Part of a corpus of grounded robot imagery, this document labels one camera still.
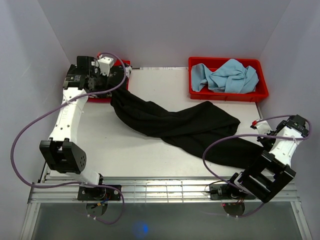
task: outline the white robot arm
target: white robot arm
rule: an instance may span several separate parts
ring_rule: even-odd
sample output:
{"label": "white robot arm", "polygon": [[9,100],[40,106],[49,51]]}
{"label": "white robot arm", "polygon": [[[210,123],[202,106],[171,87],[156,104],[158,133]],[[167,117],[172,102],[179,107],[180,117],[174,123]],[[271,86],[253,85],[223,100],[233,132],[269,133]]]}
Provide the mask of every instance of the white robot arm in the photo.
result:
{"label": "white robot arm", "polygon": [[100,57],[97,61],[94,57],[77,57],[77,65],[71,65],[63,84],[62,104],[68,104],[60,109],[48,140],[40,143],[40,151],[50,169],[67,174],[78,182],[98,185],[101,176],[86,166],[86,153],[77,146],[80,117],[88,97],[68,101],[78,95],[106,90],[114,62],[111,57]]}
{"label": "white robot arm", "polygon": [[[291,169],[291,158],[302,142],[296,139],[305,138],[309,134],[306,122],[303,117],[294,115],[288,120],[283,120],[275,131],[271,130],[267,121],[253,122],[251,127],[257,129],[260,134],[294,140],[258,137],[258,141],[264,147],[261,157],[240,174],[236,173],[234,184],[264,203],[270,201],[296,175],[296,172]],[[273,175],[273,180],[264,176],[263,170],[268,170]]]}

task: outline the black cloth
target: black cloth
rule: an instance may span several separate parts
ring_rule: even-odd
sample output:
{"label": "black cloth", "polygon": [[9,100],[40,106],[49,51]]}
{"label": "black cloth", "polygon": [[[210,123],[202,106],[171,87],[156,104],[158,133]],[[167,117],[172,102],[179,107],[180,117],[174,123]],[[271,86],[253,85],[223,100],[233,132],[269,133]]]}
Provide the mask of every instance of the black cloth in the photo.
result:
{"label": "black cloth", "polygon": [[[108,80],[109,86],[118,85],[122,78],[123,71],[113,74]],[[114,90],[111,99],[111,105],[121,121],[142,134],[161,138],[199,158],[202,158],[205,149],[213,142],[234,135],[240,123],[237,118],[209,101],[170,112],[152,101],[144,101],[133,95],[126,90],[125,85]],[[263,148],[257,144],[235,138],[211,148],[206,160],[245,169],[262,151]]]}

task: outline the wall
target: wall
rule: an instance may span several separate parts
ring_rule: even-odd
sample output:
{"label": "wall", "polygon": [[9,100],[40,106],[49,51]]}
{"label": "wall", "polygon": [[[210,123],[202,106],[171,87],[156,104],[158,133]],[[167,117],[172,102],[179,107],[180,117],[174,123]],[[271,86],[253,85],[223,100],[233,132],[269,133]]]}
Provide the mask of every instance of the wall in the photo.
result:
{"label": "wall", "polygon": [[320,2],[292,0],[260,61],[270,96],[264,117],[300,114],[313,123],[311,139],[292,158],[295,182],[313,239],[320,239]]}
{"label": "wall", "polygon": [[109,51],[135,67],[258,58],[290,0],[38,0],[68,59]]}
{"label": "wall", "polygon": [[[69,61],[36,0],[0,0],[0,239],[19,239],[30,188],[10,164],[14,137],[37,116],[60,104]],[[37,181],[44,166],[39,143],[56,116],[32,127],[18,142],[17,167]]]}

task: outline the white table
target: white table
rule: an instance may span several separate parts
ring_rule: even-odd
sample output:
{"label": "white table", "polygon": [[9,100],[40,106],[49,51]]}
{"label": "white table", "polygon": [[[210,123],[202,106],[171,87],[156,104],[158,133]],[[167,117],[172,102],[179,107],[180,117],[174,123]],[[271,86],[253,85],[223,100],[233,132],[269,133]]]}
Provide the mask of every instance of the white table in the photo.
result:
{"label": "white table", "polygon": [[[188,96],[188,71],[133,70],[129,90],[168,111],[180,111],[202,102]],[[238,118],[238,134],[257,133],[250,128],[259,118],[254,102],[212,101]],[[87,155],[87,167],[104,177],[208,177],[202,160],[159,138],[144,136],[125,125],[109,103],[86,103],[81,116],[77,145]],[[248,140],[258,143],[256,138]],[[239,169],[208,162],[218,175],[230,177]]]}

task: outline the light blue cloth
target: light blue cloth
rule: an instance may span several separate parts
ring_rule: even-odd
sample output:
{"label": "light blue cloth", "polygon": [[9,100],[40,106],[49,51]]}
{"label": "light blue cloth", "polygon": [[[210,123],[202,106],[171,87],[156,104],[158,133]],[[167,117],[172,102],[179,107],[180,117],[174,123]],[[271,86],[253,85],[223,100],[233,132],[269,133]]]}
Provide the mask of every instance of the light blue cloth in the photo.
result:
{"label": "light blue cloth", "polygon": [[216,93],[246,94],[256,90],[258,81],[253,67],[245,68],[235,59],[228,60],[214,72],[202,63],[191,69],[191,86],[195,92],[208,85],[208,89]]}

